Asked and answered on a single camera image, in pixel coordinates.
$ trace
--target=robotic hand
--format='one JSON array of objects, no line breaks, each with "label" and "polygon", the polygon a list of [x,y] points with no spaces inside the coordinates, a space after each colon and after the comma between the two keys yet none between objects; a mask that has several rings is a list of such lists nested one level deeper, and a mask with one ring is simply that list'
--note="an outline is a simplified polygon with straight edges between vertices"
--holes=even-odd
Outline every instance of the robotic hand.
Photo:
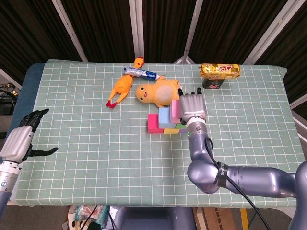
[{"label": "robotic hand", "polygon": [[49,151],[33,150],[32,138],[38,124],[49,109],[34,111],[25,116],[18,128],[12,130],[8,136],[0,157],[3,163],[0,165],[0,216],[10,199],[18,175],[20,174],[20,163],[28,157],[48,156],[58,150],[53,148]]},{"label": "robotic hand", "polygon": [[227,166],[225,163],[216,163],[211,153],[213,145],[207,134],[207,111],[201,89],[197,89],[197,94],[183,95],[181,89],[178,93],[182,118],[187,123],[192,159],[188,167],[188,178],[208,194],[224,187],[233,193],[242,194],[246,199],[246,195],[296,198],[296,211],[289,229],[306,229],[307,161],[298,167],[296,173],[270,167]]}]

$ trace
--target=toy block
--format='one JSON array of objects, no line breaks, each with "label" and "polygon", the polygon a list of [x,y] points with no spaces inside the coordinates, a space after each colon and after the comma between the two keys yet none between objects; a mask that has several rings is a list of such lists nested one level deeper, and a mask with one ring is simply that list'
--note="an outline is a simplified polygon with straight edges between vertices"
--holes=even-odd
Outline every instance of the toy block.
[{"label": "toy block", "polygon": [[176,123],[171,123],[170,109],[159,108],[159,128],[175,128]]},{"label": "toy block", "polygon": [[179,128],[179,129],[187,129],[187,127],[181,123],[177,123],[175,128]]},{"label": "toy block", "polygon": [[188,130],[186,128],[179,130],[179,133],[187,133],[187,132],[188,132]]},{"label": "toy block", "polygon": [[165,128],[164,129],[164,134],[177,134],[179,133],[180,129],[177,128]]},{"label": "toy block", "polygon": [[159,128],[158,114],[147,115],[147,132],[148,133],[163,133],[164,129]]},{"label": "toy block", "polygon": [[181,119],[180,100],[172,100],[170,111],[171,111],[171,122],[180,123]]}]

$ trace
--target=yellow plush toy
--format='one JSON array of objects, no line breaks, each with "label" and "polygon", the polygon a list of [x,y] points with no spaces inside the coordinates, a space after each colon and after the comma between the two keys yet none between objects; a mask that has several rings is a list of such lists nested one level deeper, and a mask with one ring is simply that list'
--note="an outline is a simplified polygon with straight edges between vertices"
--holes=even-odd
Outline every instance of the yellow plush toy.
[{"label": "yellow plush toy", "polygon": [[136,90],[136,97],[140,102],[155,103],[159,108],[164,107],[170,105],[172,100],[179,99],[179,84],[178,80],[166,80],[161,76],[156,84],[140,85]]}]

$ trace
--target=green block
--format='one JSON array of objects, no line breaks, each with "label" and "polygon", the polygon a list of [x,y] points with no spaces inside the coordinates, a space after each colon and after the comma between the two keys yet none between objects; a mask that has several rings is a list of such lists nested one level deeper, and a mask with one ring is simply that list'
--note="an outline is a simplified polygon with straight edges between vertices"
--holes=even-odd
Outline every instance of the green block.
[{"label": "green block", "polygon": [[181,123],[177,123],[175,128],[177,128],[177,129],[186,129],[187,127],[182,125]]}]

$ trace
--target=gold wrapper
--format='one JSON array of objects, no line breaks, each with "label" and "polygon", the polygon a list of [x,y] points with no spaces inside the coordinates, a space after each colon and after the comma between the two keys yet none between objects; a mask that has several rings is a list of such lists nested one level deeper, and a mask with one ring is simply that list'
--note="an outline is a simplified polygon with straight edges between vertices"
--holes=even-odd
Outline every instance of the gold wrapper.
[{"label": "gold wrapper", "polygon": [[200,66],[200,74],[207,79],[231,79],[240,76],[240,66],[238,64],[209,64]]}]

